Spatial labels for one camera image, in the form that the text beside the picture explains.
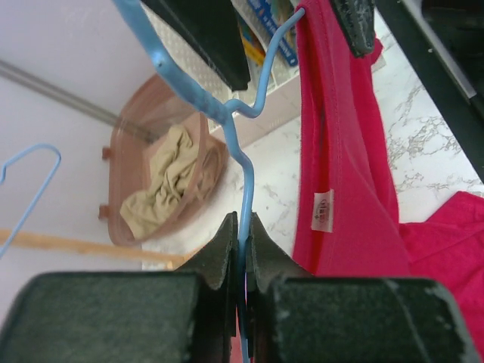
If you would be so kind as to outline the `magenta t shirt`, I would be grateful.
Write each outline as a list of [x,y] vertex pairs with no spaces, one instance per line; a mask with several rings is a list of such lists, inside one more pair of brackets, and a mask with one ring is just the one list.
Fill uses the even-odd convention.
[[303,1],[300,188],[293,258],[317,276],[432,278],[483,349],[483,200],[459,191],[401,223],[371,65],[353,55],[328,1]]

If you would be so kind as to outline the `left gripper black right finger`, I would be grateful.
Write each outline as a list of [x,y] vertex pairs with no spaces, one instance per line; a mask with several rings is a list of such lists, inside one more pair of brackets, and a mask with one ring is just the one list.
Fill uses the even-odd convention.
[[455,298],[421,278],[317,278],[252,215],[247,339],[254,362],[478,362]]

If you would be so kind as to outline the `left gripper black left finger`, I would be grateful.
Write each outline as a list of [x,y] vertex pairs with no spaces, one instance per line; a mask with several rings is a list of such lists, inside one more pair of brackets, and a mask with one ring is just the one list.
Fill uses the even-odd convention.
[[174,271],[32,278],[1,329],[3,362],[227,362],[237,215]]

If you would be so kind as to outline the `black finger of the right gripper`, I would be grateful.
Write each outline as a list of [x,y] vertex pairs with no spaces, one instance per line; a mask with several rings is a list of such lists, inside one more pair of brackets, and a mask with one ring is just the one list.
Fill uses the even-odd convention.
[[375,1],[331,0],[330,4],[352,54],[369,55],[375,45]]
[[144,1],[170,25],[232,91],[246,91],[251,80],[230,0]]

